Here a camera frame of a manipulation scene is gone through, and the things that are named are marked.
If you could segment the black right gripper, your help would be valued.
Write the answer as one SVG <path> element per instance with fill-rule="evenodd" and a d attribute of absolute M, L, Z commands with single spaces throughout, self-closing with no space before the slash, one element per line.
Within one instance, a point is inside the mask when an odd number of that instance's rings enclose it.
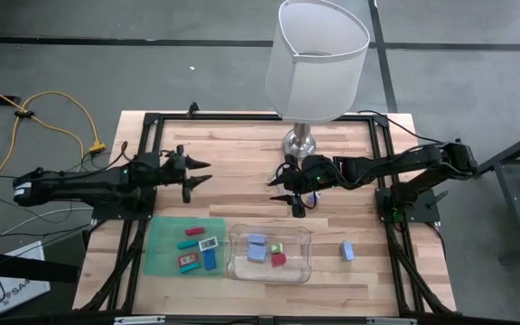
<path fill-rule="evenodd" d="M 274 196 L 270 200 L 288 203 L 295 218 L 305 218 L 305 209 L 314 209 L 315 204 L 304 203 L 302 194 L 314 194 L 317 190 L 324 190 L 326 184 L 330 185 L 333 179 L 331 164 L 332 160 L 324 155 L 309 155 L 305 157 L 302 165 L 299 165 L 295 156 L 286 154 L 281 166 L 281 175 L 274 177 L 268 185 L 283 185 L 289 194 Z"/>

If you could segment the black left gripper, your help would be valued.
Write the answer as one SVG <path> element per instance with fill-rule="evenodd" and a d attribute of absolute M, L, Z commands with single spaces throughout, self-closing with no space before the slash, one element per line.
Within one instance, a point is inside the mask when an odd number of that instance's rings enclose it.
<path fill-rule="evenodd" d="M 187 177 L 187 170 L 197 170 L 210 167 L 207 162 L 200 162 L 184 155 L 184 146 L 179 144 L 175 150 L 165 155 L 166 162 L 159 168 L 158 185 L 181 185 L 181 196 L 184 203 L 190 203 L 191 190 L 211 178 L 211 175 Z"/>

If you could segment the large blue three-port charger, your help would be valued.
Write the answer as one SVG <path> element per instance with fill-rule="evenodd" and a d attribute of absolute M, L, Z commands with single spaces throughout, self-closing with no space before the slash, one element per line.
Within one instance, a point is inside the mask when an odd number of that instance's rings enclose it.
<path fill-rule="evenodd" d="M 266 259 L 267 248 L 256 244 L 250 244 L 246 253 L 248 261 L 255 263 L 263 263 Z"/>

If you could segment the clear plastic bin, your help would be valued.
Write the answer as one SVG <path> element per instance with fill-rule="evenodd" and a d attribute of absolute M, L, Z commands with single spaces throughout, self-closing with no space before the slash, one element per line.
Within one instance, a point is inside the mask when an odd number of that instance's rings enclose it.
<path fill-rule="evenodd" d="M 266 259 L 263 263 L 248 261 L 249 234 L 265 234 Z M 305 227 L 268 227 L 236 224 L 228 232 L 229 258 L 227 275 L 234 280 L 269 283 L 306 283 L 311 277 L 311 233 Z M 282 244 L 286 255 L 284 266 L 272 267 L 271 245 Z"/>

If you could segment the green cutting mat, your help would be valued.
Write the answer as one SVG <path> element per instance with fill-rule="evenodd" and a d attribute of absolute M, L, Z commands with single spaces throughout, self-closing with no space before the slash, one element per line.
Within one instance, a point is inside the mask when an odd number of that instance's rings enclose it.
<path fill-rule="evenodd" d="M 195 236 L 186 236 L 187 228 L 204 227 L 205 233 Z M 161 277 L 172 276 L 222 276 L 224 273 L 225 248 L 226 248 L 226 222 L 222 218 L 179 218 L 157 217 L 149 227 L 147 239 L 144 274 Z M 218 238 L 219 246 L 214 248 L 217 268 L 206 271 L 204 268 L 202 252 L 199 246 L 179 250 L 177 244 L 182 241 L 196 240 L 214 237 Z M 178 257 L 196 252 L 199 257 L 200 268 L 186 274 L 180 272 Z"/>

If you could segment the white shade silver table lamp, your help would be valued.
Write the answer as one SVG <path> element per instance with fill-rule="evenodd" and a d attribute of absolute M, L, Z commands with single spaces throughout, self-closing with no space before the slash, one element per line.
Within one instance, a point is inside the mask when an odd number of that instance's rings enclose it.
<path fill-rule="evenodd" d="M 285 0 L 279 7 L 265 78 L 270 102 L 292 129 L 283 152 L 314 154 L 311 126 L 335 120 L 354 104 L 370 33 L 353 13 L 328 0 Z"/>

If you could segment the black metal beam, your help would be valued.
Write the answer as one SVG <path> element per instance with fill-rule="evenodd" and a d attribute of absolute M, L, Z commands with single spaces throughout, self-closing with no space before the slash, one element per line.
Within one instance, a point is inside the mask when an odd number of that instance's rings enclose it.
<path fill-rule="evenodd" d="M 83 263 L 81 251 L 45 249 L 44 254 L 44 261 L 0 254 L 0 277 L 60 283 L 79 280 Z"/>

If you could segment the white printed sign board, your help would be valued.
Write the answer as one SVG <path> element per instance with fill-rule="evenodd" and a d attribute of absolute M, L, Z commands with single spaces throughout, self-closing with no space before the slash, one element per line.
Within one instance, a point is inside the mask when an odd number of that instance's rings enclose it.
<path fill-rule="evenodd" d="M 6 255 L 44 261 L 42 241 L 19 247 Z M 51 290 L 49 282 L 0 276 L 0 315 Z"/>

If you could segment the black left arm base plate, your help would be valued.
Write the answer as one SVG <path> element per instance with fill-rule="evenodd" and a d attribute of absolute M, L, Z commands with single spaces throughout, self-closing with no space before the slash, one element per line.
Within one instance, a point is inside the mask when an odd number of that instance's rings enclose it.
<path fill-rule="evenodd" d="M 136 188 L 127 193 L 118 193 L 113 199 L 94 203 L 92 218 L 97 220 L 148 220 L 153 216 L 157 189 Z"/>

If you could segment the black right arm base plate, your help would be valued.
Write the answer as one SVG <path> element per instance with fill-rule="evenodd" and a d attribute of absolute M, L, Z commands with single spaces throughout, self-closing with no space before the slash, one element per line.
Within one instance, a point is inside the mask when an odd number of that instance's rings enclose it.
<path fill-rule="evenodd" d="M 421 194 L 417 201 L 398 209 L 391 201 L 391 191 L 388 188 L 380 188 L 375 191 L 376 210 L 381 222 L 431 223 L 439 226 L 441 218 L 437 204 L 448 194 L 447 190 L 438 195 L 435 195 L 433 190 L 428 190 Z"/>

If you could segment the silver metal bracket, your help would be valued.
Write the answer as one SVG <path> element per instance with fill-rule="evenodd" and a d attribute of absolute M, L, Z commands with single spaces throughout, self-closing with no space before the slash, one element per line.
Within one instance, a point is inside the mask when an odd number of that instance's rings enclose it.
<path fill-rule="evenodd" d="M 162 315 L 148 316 L 125 316 L 116 317 L 113 325 L 162 325 L 165 323 L 165 317 Z"/>
<path fill-rule="evenodd" d="M 407 318 L 367 318 L 366 325 L 418 325 L 416 319 Z"/>

